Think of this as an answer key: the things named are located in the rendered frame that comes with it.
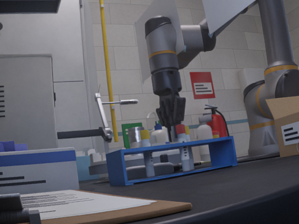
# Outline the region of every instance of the cabinet door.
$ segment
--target cabinet door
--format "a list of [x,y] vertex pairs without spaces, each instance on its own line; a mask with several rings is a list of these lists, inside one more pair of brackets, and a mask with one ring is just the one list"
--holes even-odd
[[57,148],[50,55],[0,56],[0,141]]

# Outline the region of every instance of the red fire extinguisher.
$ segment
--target red fire extinguisher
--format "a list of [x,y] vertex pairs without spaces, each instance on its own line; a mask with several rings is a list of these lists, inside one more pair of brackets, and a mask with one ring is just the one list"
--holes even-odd
[[205,110],[211,110],[212,112],[212,121],[208,122],[207,125],[209,125],[212,128],[212,131],[218,131],[219,137],[229,136],[226,120],[222,115],[222,113],[220,113],[217,110],[218,107],[212,105],[206,105],[206,106],[208,107],[205,108]]

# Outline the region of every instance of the box with blue stripe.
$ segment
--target box with blue stripe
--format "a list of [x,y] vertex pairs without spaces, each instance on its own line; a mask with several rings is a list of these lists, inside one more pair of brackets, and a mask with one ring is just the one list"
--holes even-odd
[[0,194],[79,189],[74,148],[0,153]]

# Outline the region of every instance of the clipboard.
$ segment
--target clipboard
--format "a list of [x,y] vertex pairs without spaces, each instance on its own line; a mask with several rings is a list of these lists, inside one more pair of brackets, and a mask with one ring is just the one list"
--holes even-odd
[[[87,193],[102,194],[95,192],[82,191]],[[178,212],[183,212],[192,209],[192,204],[187,202],[173,202],[173,201],[161,201],[155,200],[156,202],[151,203],[150,205],[139,206],[136,208],[128,208],[116,211],[72,216],[72,217],[63,217],[56,219],[46,219],[42,220],[42,224],[121,224],[130,221],[138,221],[149,218],[154,218],[158,216],[165,216],[169,214],[174,214]]]

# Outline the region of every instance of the blue test tube rack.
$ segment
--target blue test tube rack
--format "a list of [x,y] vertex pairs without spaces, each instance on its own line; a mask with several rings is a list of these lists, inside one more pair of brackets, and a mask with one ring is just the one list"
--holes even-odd
[[[125,157],[124,157],[125,155],[138,154],[144,152],[166,151],[166,150],[178,149],[179,147],[185,147],[185,146],[195,147],[195,146],[202,146],[202,145],[209,145],[210,158],[211,158],[210,167],[195,169],[187,172],[182,171],[179,173],[173,173],[169,175],[155,176],[155,177],[143,178],[143,179],[128,180],[127,178]],[[177,176],[200,173],[203,171],[238,165],[234,138],[232,136],[221,137],[221,138],[210,139],[210,140],[186,142],[186,143],[166,144],[166,145],[159,145],[153,147],[122,149],[122,150],[118,150],[106,154],[106,158],[107,158],[109,181],[111,186],[127,186],[127,185],[133,185],[134,183],[138,183],[138,182],[153,181],[153,180],[158,180],[163,178],[172,178]]]

